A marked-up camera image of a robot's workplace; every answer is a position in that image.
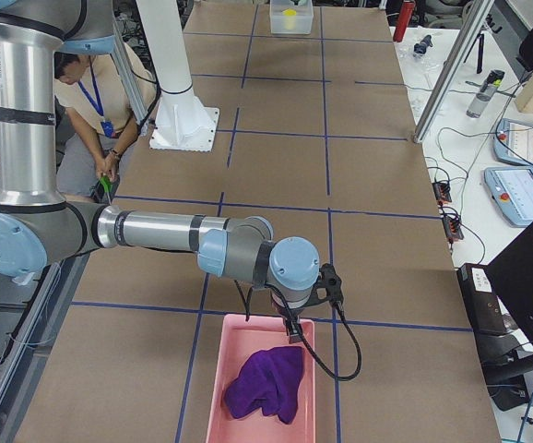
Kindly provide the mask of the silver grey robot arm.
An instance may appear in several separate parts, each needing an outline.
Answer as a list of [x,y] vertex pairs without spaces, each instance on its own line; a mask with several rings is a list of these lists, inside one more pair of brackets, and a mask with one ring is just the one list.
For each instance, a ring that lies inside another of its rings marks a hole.
[[223,219],[70,203],[55,177],[53,55],[116,48],[108,1],[0,1],[0,273],[17,277],[98,248],[194,253],[203,271],[268,289],[290,340],[322,283],[316,248],[260,217]]

